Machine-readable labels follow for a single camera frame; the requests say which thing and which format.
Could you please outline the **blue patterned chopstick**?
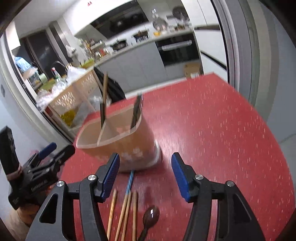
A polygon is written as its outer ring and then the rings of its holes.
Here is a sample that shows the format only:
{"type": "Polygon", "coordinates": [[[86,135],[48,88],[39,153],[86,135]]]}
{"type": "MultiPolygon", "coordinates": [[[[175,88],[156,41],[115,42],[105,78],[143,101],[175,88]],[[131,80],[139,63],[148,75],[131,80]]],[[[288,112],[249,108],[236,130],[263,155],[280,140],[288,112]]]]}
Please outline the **blue patterned chopstick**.
{"type": "Polygon", "coordinates": [[[129,194],[131,188],[132,188],[132,182],[133,182],[133,177],[134,177],[134,170],[130,172],[129,178],[128,178],[128,183],[126,187],[126,195],[129,194]]]}

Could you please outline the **brown spoon top bowl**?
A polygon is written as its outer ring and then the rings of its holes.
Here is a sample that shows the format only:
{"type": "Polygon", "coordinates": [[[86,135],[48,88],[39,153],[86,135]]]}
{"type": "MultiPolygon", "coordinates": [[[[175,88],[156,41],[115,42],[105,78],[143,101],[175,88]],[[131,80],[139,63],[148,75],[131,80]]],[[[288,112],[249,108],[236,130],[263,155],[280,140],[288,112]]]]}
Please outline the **brown spoon top bowl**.
{"type": "Polygon", "coordinates": [[[143,230],[140,233],[137,241],[144,241],[149,229],[153,227],[159,220],[160,211],[159,208],[155,205],[150,206],[144,213],[142,222],[144,225],[143,230]]]}

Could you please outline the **brown spoon black handle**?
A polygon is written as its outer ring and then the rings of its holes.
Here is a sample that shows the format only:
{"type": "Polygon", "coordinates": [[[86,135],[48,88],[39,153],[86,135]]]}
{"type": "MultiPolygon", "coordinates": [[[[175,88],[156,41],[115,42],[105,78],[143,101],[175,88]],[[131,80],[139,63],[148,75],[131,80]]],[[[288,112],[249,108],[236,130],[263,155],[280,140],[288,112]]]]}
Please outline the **brown spoon black handle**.
{"type": "Polygon", "coordinates": [[[140,112],[140,106],[142,104],[142,94],[137,95],[137,98],[134,102],[133,106],[133,114],[132,114],[132,123],[130,125],[130,129],[134,128],[137,124],[138,113],[140,112]]]}

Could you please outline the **horizontal wooden chopstick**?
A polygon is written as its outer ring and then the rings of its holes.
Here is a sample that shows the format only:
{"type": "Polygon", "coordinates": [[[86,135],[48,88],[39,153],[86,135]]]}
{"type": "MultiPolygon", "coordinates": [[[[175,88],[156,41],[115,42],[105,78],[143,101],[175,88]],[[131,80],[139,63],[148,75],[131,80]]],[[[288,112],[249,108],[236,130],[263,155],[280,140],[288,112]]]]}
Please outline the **horizontal wooden chopstick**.
{"type": "Polygon", "coordinates": [[[106,119],[107,84],[108,75],[105,73],[103,77],[102,103],[100,104],[101,128],[103,128],[106,119]]]}

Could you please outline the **beige perforated storage rack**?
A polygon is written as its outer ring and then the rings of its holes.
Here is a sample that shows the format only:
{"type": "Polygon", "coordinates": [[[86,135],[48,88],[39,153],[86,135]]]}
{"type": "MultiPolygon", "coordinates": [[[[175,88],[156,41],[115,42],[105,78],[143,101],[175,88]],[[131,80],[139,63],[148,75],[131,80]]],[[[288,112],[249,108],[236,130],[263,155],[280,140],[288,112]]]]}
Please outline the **beige perforated storage rack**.
{"type": "Polygon", "coordinates": [[[75,137],[88,114],[100,109],[102,90],[93,67],[71,67],[65,80],[37,94],[36,103],[39,110],[49,108],[61,128],[75,137]]]}

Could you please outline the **beige plastic utensil holder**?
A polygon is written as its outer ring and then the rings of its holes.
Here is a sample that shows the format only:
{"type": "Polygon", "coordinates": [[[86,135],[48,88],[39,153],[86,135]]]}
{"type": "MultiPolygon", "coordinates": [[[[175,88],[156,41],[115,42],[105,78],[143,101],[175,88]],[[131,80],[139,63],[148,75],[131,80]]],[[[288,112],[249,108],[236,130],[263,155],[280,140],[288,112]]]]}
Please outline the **beige plastic utensil holder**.
{"type": "Polygon", "coordinates": [[[76,148],[100,161],[112,153],[119,154],[120,172],[149,168],[162,158],[161,148],[144,115],[131,127],[133,105],[107,116],[104,124],[100,118],[85,122],[76,137],[76,148]]]}

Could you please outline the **black wok on stove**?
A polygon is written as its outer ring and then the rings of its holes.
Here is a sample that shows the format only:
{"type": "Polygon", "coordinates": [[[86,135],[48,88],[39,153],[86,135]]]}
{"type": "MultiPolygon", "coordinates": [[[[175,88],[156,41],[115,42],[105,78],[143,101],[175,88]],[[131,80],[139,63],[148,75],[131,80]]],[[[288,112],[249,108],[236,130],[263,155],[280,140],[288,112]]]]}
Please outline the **black wok on stove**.
{"type": "Polygon", "coordinates": [[[111,45],[113,51],[119,51],[123,48],[127,47],[127,40],[117,40],[114,44],[111,45]]]}

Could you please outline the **black pot on stove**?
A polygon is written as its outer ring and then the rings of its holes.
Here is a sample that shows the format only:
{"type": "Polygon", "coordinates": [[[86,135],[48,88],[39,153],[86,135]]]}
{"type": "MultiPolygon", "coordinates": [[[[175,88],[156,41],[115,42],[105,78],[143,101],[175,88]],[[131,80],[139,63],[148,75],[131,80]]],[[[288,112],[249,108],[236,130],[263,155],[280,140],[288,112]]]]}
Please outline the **black pot on stove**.
{"type": "Polygon", "coordinates": [[[132,35],[137,43],[147,40],[149,38],[148,31],[138,31],[136,34],[132,35]]]}

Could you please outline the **cardboard box on floor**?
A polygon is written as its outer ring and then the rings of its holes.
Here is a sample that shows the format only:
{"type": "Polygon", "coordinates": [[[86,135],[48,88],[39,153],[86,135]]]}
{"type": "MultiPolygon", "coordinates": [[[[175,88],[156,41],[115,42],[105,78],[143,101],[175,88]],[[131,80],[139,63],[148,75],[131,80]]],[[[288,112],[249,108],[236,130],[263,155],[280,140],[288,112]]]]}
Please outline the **cardboard box on floor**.
{"type": "Polygon", "coordinates": [[[184,66],[186,78],[196,78],[202,74],[201,64],[199,62],[187,63],[184,66]]]}

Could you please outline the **black range hood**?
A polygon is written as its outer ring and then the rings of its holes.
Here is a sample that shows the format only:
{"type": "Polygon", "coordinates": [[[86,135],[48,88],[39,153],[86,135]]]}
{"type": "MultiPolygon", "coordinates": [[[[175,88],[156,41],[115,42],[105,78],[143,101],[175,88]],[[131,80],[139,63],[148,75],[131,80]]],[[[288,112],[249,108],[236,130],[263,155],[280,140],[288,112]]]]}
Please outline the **black range hood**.
{"type": "Polygon", "coordinates": [[[148,18],[138,2],[130,1],[105,13],[90,25],[109,39],[146,22],[148,18]]]}

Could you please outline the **black built-in oven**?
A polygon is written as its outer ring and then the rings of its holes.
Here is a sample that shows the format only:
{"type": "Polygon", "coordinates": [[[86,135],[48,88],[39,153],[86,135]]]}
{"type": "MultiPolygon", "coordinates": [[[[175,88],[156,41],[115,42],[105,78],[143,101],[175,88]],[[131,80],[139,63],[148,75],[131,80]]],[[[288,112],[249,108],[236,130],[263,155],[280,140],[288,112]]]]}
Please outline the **black built-in oven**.
{"type": "Polygon", "coordinates": [[[156,46],[164,66],[200,59],[193,33],[156,41],[156,46]]]}

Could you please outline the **white refrigerator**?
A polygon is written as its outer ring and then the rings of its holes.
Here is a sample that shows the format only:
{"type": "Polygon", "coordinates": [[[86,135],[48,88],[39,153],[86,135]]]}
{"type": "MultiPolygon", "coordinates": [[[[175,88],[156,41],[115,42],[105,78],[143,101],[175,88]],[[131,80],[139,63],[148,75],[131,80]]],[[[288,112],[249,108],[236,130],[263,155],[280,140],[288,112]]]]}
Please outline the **white refrigerator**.
{"type": "Polygon", "coordinates": [[[204,74],[215,73],[230,83],[228,59],[219,18],[211,1],[182,1],[194,30],[204,74]]]}

